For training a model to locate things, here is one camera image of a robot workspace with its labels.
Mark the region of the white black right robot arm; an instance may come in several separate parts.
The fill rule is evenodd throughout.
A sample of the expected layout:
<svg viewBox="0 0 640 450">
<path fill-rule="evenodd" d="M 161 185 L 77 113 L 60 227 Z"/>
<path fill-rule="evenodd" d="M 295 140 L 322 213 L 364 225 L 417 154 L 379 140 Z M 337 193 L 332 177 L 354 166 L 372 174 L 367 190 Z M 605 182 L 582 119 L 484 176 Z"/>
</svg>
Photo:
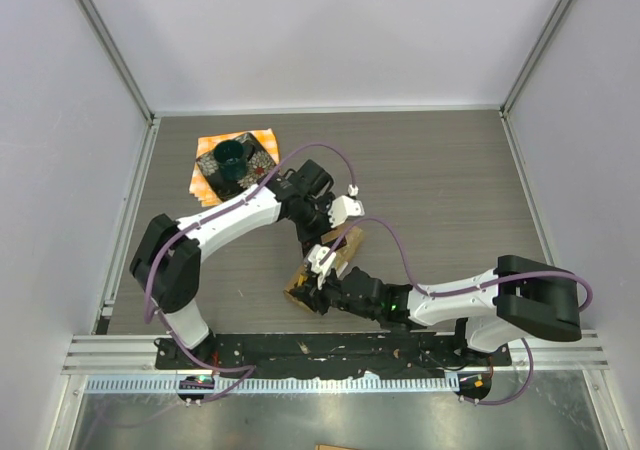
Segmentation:
<svg viewBox="0 0 640 450">
<path fill-rule="evenodd" d="M 493 269 L 447 283 L 388 284 L 355 267 L 344 277 L 334 270 L 310 272 L 300 291 L 315 313 L 324 315 L 335 308 L 389 331 L 416 331 L 453 321 L 453 356 L 472 365 L 526 337 L 579 341 L 580 313 L 591 301 L 578 297 L 585 285 L 568 270 L 504 255 Z"/>
</svg>

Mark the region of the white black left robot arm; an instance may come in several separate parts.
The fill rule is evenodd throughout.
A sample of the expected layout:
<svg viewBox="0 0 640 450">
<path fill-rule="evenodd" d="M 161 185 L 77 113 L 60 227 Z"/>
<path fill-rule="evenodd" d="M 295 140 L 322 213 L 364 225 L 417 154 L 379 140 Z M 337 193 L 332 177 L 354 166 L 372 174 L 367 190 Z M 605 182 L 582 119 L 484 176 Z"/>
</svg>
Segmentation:
<svg viewBox="0 0 640 450">
<path fill-rule="evenodd" d="M 320 165 L 272 171 L 232 199 L 208 211 L 173 220 L 166 214 L 148 224 L 130 264 L 144 290 L 145 321 L 157 315 L 178 341 L 178 356 L 190 368 L 214 362 L 216 337 L 195 297 L 201 264 L 239 237 L 283 219 L 296 226 L 308 249 L 328 233 L 334 180 Z"/>
</svg>

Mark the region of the brown cardboard express box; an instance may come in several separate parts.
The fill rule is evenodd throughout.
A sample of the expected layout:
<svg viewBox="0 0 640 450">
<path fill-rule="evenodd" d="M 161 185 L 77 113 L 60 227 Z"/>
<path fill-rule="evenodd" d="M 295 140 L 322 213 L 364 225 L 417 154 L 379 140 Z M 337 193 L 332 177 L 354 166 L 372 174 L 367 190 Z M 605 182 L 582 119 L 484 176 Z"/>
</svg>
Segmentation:
<svg viewBox="0 0 640 450">
<path fill-rule="evenodd" d="M 307 311 L 324 315 L 332 306 L 330 291 L 340 290 L 340 277 L 364 240 L 364 231 L 342 224 L 302 245 L 303 262 L 285 286 L 284 295 Z"/>
</svg>

